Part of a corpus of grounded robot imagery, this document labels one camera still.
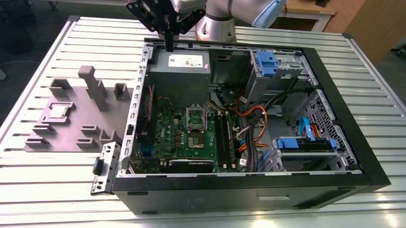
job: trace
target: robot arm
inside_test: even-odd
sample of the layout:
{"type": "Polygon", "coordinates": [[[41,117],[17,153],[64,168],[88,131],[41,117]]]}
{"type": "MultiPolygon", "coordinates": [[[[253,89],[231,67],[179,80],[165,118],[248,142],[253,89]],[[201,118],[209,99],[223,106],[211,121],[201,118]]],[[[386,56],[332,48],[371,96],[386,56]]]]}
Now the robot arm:
{"type": "Polygon", "coordinates": [[[267,28],[284,3],[285,0],[132,0],[125,7],[145,28],[157,32],[171,52],[173,40],[196,23],[197,39],[231,42],[235,39],[233,17],[267,28]]]}
{"type": "Polygon", "coordinates": [[[268,28],[287,0],[208,0],[205,16],[196,25],[199,40],[232,42],[235,40],[233,17],[253,27],[268,28]]]}
{"type": "Polygon", "coordinates": [[[125,7],[151,32],[164,39],[164,47],[173,51],[173,38],[185,34],[204,16],[207,0],[132,0],[125,7]]]}

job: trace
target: floor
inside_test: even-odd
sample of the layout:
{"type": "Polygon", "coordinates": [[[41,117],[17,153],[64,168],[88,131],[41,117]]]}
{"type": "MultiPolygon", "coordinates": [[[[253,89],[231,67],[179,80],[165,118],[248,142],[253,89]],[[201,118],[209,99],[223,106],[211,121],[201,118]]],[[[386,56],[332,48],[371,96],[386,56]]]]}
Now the floor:
{"type": "MultiPolygon", "coordinates": [[[[37,20],[36,24],[26,28],[34,43],[32,51],[13,56],[0,49],[0,69],[8,75],[5,80],[0,81],[0,125],[38,66],[34,62],[42,60],[68,16],[133,18],[124,7],[92,4],[58,3],[58,10],[52,11],[45,1],[33,1],[32,11],[37,20]],[[2,65],[10,61],[28,62],[2,65]]],[[[400,100],[406,103],[406,90],[403,90],[406,87],[406,80],[403,80],[406,77],[406,58],[398,57],[395,53],[388,53],[378,64],[378,70],[400,100]]]]}

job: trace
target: ram slot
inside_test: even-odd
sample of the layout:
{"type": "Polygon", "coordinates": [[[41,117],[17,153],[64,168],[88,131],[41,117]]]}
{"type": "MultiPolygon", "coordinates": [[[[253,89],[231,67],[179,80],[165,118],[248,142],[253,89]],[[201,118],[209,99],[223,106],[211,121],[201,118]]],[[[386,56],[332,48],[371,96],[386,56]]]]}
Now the ram slot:
{"type": "Polygon", "coordinates": [[[229,155],[229,167],[235,168],[235,154],[233,154],[233,137],[232,137],[232,128],[231,128],[231,117],[227,114],[227,140],[228,140],[228,155],[229,155]]]}
{"type": "Polygon", "coordinates": [[[215,136],[217,166],[221,168],[223,165],[227,164],[227,150],[223,139],[223,124],[220,115],[217,115],[215,118],[215,136]]]}
{"type": "Polygon", "coordinates": [[[223,144],[224,144],[224,153],[225,153],[225,164],[227,167],[231,168],[231,154],[229,151],[229,140],[231,135],[228,133],[228,120],[227,120],[227,115],[221,116],[221,134],[223,134],[223,144]]]}

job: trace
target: power supply label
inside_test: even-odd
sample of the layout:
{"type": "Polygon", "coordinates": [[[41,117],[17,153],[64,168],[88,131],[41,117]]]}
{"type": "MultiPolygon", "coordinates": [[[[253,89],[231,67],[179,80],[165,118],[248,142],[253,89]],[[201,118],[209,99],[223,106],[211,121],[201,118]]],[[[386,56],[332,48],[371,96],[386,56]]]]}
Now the power supply label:
{"type": "Polygon", "coordinates": [[[169,67],[203,67],[203,56],[169,55],[169,67]]]}

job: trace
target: slotted aluminum surface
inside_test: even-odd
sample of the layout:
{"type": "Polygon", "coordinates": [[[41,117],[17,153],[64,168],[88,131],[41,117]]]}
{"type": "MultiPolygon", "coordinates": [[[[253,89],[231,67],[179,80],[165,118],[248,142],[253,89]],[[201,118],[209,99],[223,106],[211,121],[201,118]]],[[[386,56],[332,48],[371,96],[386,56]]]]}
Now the slotted aluminum surface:
{"type": "MultiPolygon", "coordinates": [[[[89,196],[97,153],[26,153],[24,142],[53,78],[74,86],[93,65],[104,86],[135,78],[144,37],[135,20],[66,22],[0,128],[0,224],[42,227],[403,227],[406,224],[404,108],[355,44],[340,34],[236,28],[237,42],[315,48],[380,161],[391,186],[312,210],[135,216],[115,196],[89,196]]],[[[193,39],[193,31],[183,36],[193,39]]]]}

